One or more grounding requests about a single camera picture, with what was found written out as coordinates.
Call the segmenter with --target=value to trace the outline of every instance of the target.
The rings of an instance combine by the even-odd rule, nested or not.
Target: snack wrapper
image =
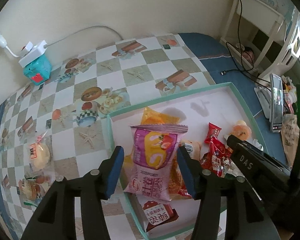
[[[175,209],[172,209],[169,203],[163,201],[154,201],[146,197],[138,197],[141,207],[146,216],[144,227],[146,232],[179,218]]]
[[[180,122],[179,117],[174,117],[168,114],[162,114],[152,110],[150,107],[145,107],[143,111],[141,124],[160,124],[160,123],[173,123],[177,124]]]
[[[28,143],[31,171],[50,169],[52,160],[52,135],[47,132],[36,135]]]
[[[220,127],[218,127],[218,126],[216,126],[212,123],[209,123],[209,131],[208,131],[208,134],[207,134],[204,142],[205,143],[210,143],[211,136],[215,136],[217,138],[220,131],[221,131]]]
[[[200,142],[182,139],[179,145],[184,146],[186,148],[189,156],[192,159],[197,161],[200,160],[200,151],[201,151]],[[170,197],[174,200],[191,198],[191,195],[188,193],[186,189],[186,185],[183,181],[176,157],[174,157],[174,159],[172,160],[172,168],[171,168],[170,181],[169,181],[169,193],[170,193]]]
[[[125,192],[170,200],[169,177],[172,160],[185,125],[148,124],[131,127],[134,137],[132,175]]]
[[[24,199],[24,205],[37,207],[54,181],[55,174],[47,171],[45,174],[41,173],[19,180],[18,186]]]
[[[200,160],[203,169],[213,171],[219,177],[224,178],[230,164],[231,152],[215,136],[211,137],[209,152]]]

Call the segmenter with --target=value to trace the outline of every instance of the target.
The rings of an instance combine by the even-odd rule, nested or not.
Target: swiss roll package
[[[132,174],[125,192],[170,200],[169,178],[181,136],[188,127],[146,124],[131,127],[134,139]]]

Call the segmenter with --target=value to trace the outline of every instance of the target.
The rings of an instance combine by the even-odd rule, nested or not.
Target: flower print
[[[117,110],[116,105],[111,105],[111,106],[109,107],[109,112],[113,112],[113,111],[115,111],[115,110]]]
[[[110,113],[108,107],[105,107],[104,105],[100,106],[100,107],[99,107],[99,110],[100,110],[100,112],[103,113],[103,114],[109,114],[109,113]]]
[[[110,97],[112,95],[112,90],[113,90],[112,87],[103,89],[102,95],[105,95],[106,97]]]
[[[110,107],[113,103],[114,103],[114,100],[113,100],[112,98],[107,98],[107,99],[104,101],[103,105],[104,105],[105,107]]]
[[[115,103],[115,104],[121,103],[122,101],[123,101],[123,96],[122,96],[122,95],[117,95],[117,96],[114,98],[114,103]]]
[[[100,97],[98,97],[97,99],[95,99],[94,101],[96,101],[98,104],[102,105],[107,99],[106,95],[102,95]]]

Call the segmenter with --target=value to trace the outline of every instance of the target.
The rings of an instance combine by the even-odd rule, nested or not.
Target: red snack package
[[[176,210],[172,209],[169,204],[147,201],[142,208],[149,221],[146,232],[158,225],[175,221],[179,217]]]
[[[221,128],[212,124],[212,123],[209,123],[209,131],[208,131],[208,134],[204,140],[205,143],[210,143],[210,139],[211,139],[211,136],[215,136],[216,138],[218,137],[219,133],[221,131]]]
[[[230,166],[231,152],[215,136],[211,136],[209,152],[200,160],[203,169],[213,171],[219,177],[224,177]]]

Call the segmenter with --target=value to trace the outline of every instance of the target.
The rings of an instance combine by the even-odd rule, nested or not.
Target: orange snack bag
[[[179,121],[180,121],[179,117],[174,117],[168,114],[159,113],[147,106],[143,111],[141,124],[163,124],[163,123],[178,124]]]

